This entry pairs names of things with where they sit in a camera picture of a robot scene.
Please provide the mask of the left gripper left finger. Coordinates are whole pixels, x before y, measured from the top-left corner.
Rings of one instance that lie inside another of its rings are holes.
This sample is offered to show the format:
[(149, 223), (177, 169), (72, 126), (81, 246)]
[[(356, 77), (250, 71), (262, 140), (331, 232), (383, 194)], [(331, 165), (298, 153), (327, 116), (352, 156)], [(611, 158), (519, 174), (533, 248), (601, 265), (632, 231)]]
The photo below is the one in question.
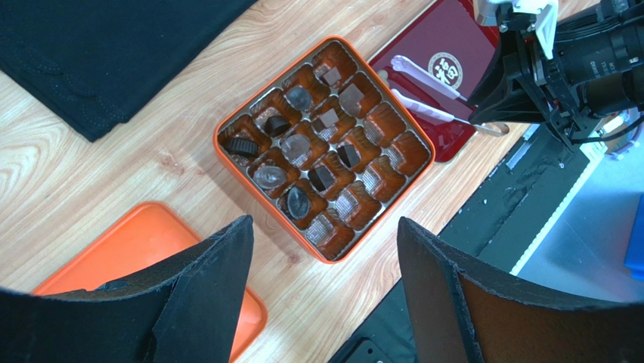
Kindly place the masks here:
[(252, 260), (252, 218), (96, 290), (1, 291), (3, 362), (226, 362)]

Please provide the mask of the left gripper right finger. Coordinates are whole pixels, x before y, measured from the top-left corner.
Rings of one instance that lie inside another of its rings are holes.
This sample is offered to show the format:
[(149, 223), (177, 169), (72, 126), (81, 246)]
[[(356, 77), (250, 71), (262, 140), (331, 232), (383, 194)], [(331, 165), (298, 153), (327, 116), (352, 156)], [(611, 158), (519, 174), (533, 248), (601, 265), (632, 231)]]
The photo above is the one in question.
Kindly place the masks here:
[(398, 223), (398, 259), (421, 362), (641, 362), (643, 304), (554, 290)]

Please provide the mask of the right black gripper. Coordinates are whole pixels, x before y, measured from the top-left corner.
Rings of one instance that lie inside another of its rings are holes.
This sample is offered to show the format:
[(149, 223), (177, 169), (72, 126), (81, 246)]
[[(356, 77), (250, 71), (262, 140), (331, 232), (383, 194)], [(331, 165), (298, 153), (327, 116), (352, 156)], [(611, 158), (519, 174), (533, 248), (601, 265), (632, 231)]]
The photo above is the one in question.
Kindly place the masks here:
[(602, 118), (643, 108), (643, 3), (602, 1), (557, 20), (552, 60), (534, 32), (501, 33), (467, 104), (473, 125), (544, 124), (568, 146), (595, 141)]

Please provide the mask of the orange chocolate box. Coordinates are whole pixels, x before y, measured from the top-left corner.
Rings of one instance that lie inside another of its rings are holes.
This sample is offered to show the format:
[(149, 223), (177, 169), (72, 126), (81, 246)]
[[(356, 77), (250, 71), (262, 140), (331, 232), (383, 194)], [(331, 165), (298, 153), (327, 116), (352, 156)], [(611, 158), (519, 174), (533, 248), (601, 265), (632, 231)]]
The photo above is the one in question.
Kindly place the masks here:
[[(351, 83), (364, 93), (357, 116), (347, 114), (339, 104), (339, 93)], [(297, 85), (311, 93), (313, 104), (308, 112), (295, 109), (286, 99), (286, 92)], [(312, 120), (331, 108), (339, 121), (316, 132)], [(264, 131), (267, 118), (273, 115), (291, 124), (277, 138)], [(293, 134), (305, 135), (311, 146), (305, 156), (290, 161), (280, 145)], [(259, 155), (229, 154), (224, 144), (235, 137), (256, 142)], [(217, 126), (212, 143), (220, 161), (249, 194), (308, 253), (329, 264), (345, 259), (435, 161), (435, 146), (419, 124), (340, 36), (317, 43), (238, 107)], [(361, 157), (352, 169), (336, 152), (344, 144), (354, 145)], [(325, 191), (318, 191), (308, 179), (308, 171), (320, 165), (334, 177)], [(275, 189), (260, 188), (252, 177), (262, 166), (279, 166), (286, 172), (286, 182)], [(294, 219), (286, 208), (286, 196), (293, 186), (303, 188), (311, 201), (303, 219)]]

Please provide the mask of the pink handled metal tongs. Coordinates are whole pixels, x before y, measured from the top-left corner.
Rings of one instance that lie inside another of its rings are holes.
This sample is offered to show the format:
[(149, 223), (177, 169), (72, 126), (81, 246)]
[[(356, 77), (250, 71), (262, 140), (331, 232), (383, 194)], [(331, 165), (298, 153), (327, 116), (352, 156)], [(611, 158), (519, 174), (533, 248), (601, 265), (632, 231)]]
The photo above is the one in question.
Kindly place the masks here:
[(391, 90), (407, 109), (446, 123), (459, 122), (470, 125), (476, 131), (486, 135), (500, 137), (509, 133), (509, 127), (505, 123), (473, 124), (462, 117), (447, 112), (439, 100), (431, 92), (427, 92), (426, 88), (431, 88), (443, 98), (458, 102), (464, 107), (467, 99), (410, 58), (397, 54), (390, 60), (390, 64), (394, 84), (399, 85), (404, 91), (401, 92), (394, 87), (391, 87)]

